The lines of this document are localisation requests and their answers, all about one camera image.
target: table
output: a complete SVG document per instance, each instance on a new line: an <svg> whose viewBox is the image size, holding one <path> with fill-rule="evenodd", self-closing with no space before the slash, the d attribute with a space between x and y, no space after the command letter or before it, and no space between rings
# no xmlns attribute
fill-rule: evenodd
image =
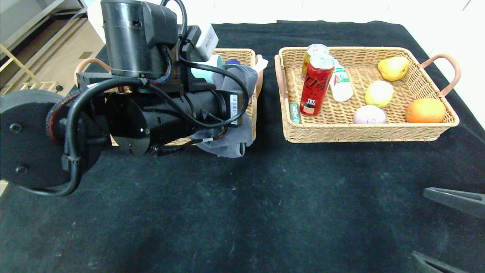
<svg viewBox="0 0 485 273"><path fill-rule="evenodd" d="M214 25L220 48L272 60L285 46L405 47L384 22ZM103 49L98 55L106 60ZM431 65L439 88L447 82ZM485 272L485 220L423 197L427 187L485 193L485 132L452 91L457 127L433 142L291 144L274 63L243 158L197 147L160 158L104 152L65 198L9 186L0 199L6 272L416 272L419 251Z"/></svg>

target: orange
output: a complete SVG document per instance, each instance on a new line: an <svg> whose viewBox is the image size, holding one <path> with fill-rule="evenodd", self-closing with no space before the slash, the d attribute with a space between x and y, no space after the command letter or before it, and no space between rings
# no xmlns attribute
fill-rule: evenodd
<svg viewBox="0 0 485 273"><path fill-rule="evenodd" d="M409 104L406 121L412 123L437 123L445 118L445 105L437 99L417 99Z"/></svg>

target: tan leather handle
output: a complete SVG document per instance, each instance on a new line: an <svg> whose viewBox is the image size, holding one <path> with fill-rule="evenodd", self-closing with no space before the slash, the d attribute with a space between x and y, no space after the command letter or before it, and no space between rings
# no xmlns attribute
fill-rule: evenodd
<svg viewBox="0 0 485 273"><path fill-rule="evenodd" d="M429 58L429 60L427 60L426 62L422 63L421 67L426 68L428 65L432 64L436 59L439 59L439 58L447 59L451 63L451 65L453 66L453 69L455 70L455 77L453 78L452 82L441 91L441 94L443 94L443 96L446 96L446 95L448 95L448 93L453 89L453 87L455 87L455 85L460 80L460 78L461 78L461 68L460 68L460 65L458 64L458 62L456 61L456 59L451 57L448 54L435 55L435 56Z"/></svg>
<svg viewBox="0 0 485 273"><path fill-rule="evenodd" d="M76 69L74 69L74 85L75 86L78 86L78 78L77 78L76 74L81 73L86 68L86 66L90 63L97 63L100 66L102 66L104 68L104 70L106 70L107 72L111 71L110 66L108 66L107 64L105 64L103 61L101 61L99 59L96 59L96 58L84 59L78 64L78 66L76 66Z"/></svg>
<svg viewBox="0 0 485 273"><path fill-rule="evenodd" d="M256 64L259 62L259 60L261 60L263 58L263 55L261 54L258 54L256 55ZM256 81L256 86L254 88L254 92L256 92L256 98L258 97L258 93L261 92L261 88L263 86L263 77L264 77L264 69L261 70L259 73L258 73L258 80Z"/></svg>
<svg viewBox="0 0 485 273"><path fill-rule="evenodd" d="M278 88L279 93L283 99L286 99L288 96L288 91L286 90L285 85L285 78L283 76L283 68L281 66L281 60L279 55L275 55L275 69L276 69L276 81L278 81Z"/></svg>

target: black disc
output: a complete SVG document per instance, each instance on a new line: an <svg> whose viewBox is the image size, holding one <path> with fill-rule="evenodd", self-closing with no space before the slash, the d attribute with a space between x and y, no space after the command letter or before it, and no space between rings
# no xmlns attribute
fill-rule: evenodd
<svg viewBox="0 0 485 273"><path fill-rule="evenodd" d="M19 90L0 98L2 179L28 188L52 187L70 180L70 172L63 170L61 164L64 145L46 134L46 116L62 98L61 95L36 89ZM90 128L97 130L85 114L82 119ZM101 147L90 150L87 169L96 162L100 153Z"/></svg>

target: light blue cup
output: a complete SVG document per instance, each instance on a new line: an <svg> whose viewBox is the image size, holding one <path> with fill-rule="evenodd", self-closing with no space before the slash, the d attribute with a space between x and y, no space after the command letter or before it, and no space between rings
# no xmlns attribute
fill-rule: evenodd
<svg viewBox="0 0 485 273"><path fill-rule="evenodd" d="M195 62L198 64L203 64L203 65L208 65L212 67L222 67L222 57L220 55L212 55L207 62ZM211 71L207 70L202 70L202 69L197 69L197 68L192 68L192 74L194 75L195 78L204 78L206 82L213 84L214 82L212 81L212 73Z"/></svg>

